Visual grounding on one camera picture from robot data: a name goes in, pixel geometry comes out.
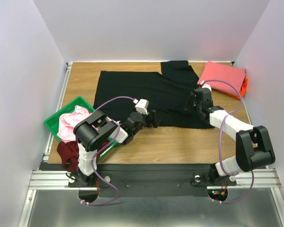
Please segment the black t shirt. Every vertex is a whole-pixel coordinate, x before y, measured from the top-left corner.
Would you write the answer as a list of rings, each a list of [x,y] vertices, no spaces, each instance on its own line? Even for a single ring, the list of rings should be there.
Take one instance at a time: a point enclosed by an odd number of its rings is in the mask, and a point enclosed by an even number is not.
[[[133,98],[149,101],[161,127],[210,129],[196,114],[184,110],[199,77],[188,61],[162,62],[161,72],[102,71],[93,107],[110,118],[125,121],[134,110]]]

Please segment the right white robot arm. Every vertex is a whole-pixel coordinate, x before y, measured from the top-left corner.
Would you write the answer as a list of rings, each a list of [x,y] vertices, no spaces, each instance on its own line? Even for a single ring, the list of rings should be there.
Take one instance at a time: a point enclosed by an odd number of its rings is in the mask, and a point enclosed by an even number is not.
[[[222,143],[219,142],[219,162],[212,164],[208,173],[211,183],[220,184],[225,176],[249,172],[275,162],[268,129],[245,123],[220,106],[214,106],[209,88],[199,87],[190,92],[185,110],[220,129],[219,139],[225,132],[235,141],[235,155],[225,160],[222,160]]]

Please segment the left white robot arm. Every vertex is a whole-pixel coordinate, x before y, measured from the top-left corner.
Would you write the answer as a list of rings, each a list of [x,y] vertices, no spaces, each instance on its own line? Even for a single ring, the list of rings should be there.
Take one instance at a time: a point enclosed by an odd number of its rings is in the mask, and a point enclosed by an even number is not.
[[[101,110],[94,111],[91,116],[77,124],[73,130],[79,147],[78,177],[85,186],[95,183],[97,168],[97,152],[107,141],[107,146],[114,142],[122,145],[130,143],[134,136],[145,127],[158,128],[161,118],[155,110],[150,112],[134,111],[122,124],[108,118]]]

